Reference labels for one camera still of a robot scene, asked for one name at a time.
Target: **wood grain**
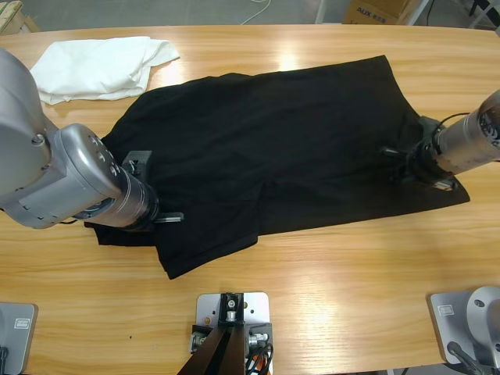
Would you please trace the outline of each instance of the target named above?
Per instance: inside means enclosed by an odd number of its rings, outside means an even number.
[[[139,27],[0,37],[31,67],[53,41],[148,35],[180,59],[149,88],[229,72],[257,74],[385,54],[413,107],[443,118],[500,86],[493,32],[436,27]],[[58,126],[105,135],[133,98],[45,106]],[[439,363],[426,296],[500,285],[500,165],[460,178],[472,202],[447,209],[261,237],[168,280],[154,248],[98,246],[82,225],[35,231],[0,215],[0,300],[40,308],[32,374],[176,373],[188,359],[198,295],[265,291],[277,374]]]

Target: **gray robot arm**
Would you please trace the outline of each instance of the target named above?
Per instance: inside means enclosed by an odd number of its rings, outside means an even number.
[[[157,217],[153,190],[84,125],[57,128],[29,70],[1,48],[0,72],[0,208],[37,229],[75,217],[140,230]]]

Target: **cardboard box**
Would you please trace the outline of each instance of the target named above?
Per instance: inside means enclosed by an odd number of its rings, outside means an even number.
[[[351,0],[343,23],[402,24],[420,0]]]
[[[0,2],[0,34],[22,34],[40,31],[36,23],[29,16],[21,13],[23,2]]]

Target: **white towel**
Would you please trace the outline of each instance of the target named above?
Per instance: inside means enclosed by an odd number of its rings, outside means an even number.
[[[40,99],[116,100],[146,91],[151,66],[179,57],[169,41],[150,37],[57,41],[31,69]]]

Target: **black t-shirt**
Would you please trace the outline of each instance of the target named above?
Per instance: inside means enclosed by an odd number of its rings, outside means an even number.
[[[306,70],[227,74],[143,94],[104,143],[121,162],[152,150],[148,182],[181,223],[154,233],[96,226],[103,245],[155,245],[170,278],[260,234],[402,215],[468,202],[460,186],[394,185],[422,137],[385,57]]]

